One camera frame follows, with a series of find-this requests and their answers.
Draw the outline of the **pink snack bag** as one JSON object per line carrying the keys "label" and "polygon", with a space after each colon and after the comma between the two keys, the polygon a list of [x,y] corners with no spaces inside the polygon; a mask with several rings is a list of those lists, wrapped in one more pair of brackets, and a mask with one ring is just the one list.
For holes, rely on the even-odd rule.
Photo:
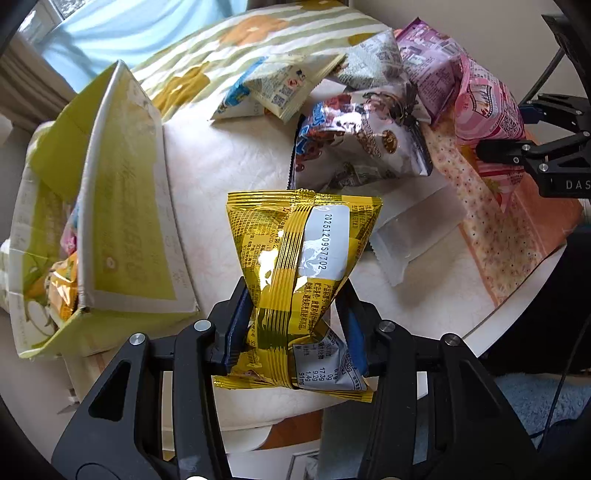
{"label": "pink snack bag", "polygon": [[506,85],[471,57],[463,55],[461,67],[463,78],[454,106],[459,150],[492,192],[510,193],[521,182],[523,169],[484,163],[476,146],[485,139],[524,139],[518,104]]}

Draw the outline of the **orange green snack bag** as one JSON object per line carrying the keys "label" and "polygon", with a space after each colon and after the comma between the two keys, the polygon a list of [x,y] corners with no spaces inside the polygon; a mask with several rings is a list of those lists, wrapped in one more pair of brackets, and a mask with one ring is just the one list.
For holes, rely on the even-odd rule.
{"label": "orange green snack bag", "polygon": [[55,263],[47,277],[47,307],[52,321],[62,328],[78,308],[78,255]]}

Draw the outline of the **purple snack bag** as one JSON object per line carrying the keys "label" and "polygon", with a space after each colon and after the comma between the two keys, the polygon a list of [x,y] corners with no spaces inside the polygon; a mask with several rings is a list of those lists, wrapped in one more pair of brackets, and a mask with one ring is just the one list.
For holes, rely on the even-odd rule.
{"label": "purple snack bag", "polygon": [[415,18],[396,35],[405,71],[417,86],[431,124],[453,103],[463,79],[468,52],[452,37]]}

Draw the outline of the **sponge crunch chocolate bag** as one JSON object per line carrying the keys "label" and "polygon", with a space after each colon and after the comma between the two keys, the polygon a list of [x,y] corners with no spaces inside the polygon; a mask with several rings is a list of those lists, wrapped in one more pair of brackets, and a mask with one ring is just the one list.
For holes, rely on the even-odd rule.
{"label": "sponge crunch chocolate bag", "polygon": [[290,186],[317,192],[428,177],[433,162],[411,83],[346,91],[318,102],[294,140]]}

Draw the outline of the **grey newspaper print snack bag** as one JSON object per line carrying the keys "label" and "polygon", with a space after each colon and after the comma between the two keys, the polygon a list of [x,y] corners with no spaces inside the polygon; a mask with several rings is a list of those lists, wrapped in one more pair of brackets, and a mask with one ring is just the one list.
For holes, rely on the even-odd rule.
{"label": "grey newspaper print snack bag", "polygon": [[329,80],[353,90],[408,82],[401,53],[392,30],[384,30],[349,48]]}

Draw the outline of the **gold snack bag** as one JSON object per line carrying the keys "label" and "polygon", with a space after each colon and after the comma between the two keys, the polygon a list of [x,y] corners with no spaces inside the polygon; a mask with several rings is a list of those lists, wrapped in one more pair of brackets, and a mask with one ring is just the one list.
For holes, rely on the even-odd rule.
{"label": "gold snack bag", "polygon": [[284,387],[369,402],[373,390],[325,321],[379,218],[379,197],[235,191],[226,213],[253,309],[224,389]]}

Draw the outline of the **blue cream snack bag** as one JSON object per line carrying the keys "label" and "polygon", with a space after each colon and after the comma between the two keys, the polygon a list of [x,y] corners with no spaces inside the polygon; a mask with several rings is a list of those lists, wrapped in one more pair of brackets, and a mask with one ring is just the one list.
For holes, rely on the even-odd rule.
{"label": "blue cream snack bag", "polygon": [[211,119],[260,116],[269,111],[287,122],[345,57],[343,53],[260,57],[231,85]]}

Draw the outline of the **orange floral towel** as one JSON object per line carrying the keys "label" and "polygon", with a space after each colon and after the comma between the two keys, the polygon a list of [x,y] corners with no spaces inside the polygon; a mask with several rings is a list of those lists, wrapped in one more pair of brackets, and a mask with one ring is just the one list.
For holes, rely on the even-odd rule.
{"label": "orange floral towel", "polygon": [[454,126],[422,127],[434,166],[456,190],[466,216],[460,231],[482,283],[501,305],[583,220],[577,200],[545,199],[525,175],[502,209],[497,196],[456,145]]}

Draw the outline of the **green cardboard box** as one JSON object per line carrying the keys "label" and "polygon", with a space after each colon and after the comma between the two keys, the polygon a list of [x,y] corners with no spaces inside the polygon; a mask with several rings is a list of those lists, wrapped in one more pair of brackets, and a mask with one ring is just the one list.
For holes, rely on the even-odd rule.
{"label": "green cardboard box", "polygon": [[[49,316],[52,266],[78,255],[78,308]],[[9,237],[8,307],[23,359],[88,356],[197,312],[176,226],[163,126],[116,62],[50,122],[26,153]]]}

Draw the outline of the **floral striped quilt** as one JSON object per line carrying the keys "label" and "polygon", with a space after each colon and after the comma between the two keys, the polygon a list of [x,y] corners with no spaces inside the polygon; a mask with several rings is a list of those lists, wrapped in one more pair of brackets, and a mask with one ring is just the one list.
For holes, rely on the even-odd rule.
{"label": "floral striped quilt", "polygon": [[339,1],[300,1],[249,10],[197,30],[132,69],[152,104],[171,119],[222,95],[256,60],[342,53],[388,29]]}

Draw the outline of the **left brown curtain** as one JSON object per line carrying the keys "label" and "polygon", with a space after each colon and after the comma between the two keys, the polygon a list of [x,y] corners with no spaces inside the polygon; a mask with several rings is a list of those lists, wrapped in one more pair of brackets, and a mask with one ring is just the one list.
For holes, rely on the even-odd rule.
{"label": "left brown curtain", "polygon": [[1,54],[0,81],[1,114],[30,133],[40,124],[55,120],[76,96],[20,32]]}

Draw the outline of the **blue cloth over window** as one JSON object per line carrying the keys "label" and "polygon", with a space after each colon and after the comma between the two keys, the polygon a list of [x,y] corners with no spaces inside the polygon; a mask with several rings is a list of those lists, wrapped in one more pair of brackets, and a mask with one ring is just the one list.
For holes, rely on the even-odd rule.
{"label": "blue cloth over window", "polygon": [[246,10],[239,0],[90,1],[36,50],[79,92],[117,60],[133,68],[198,29]]}

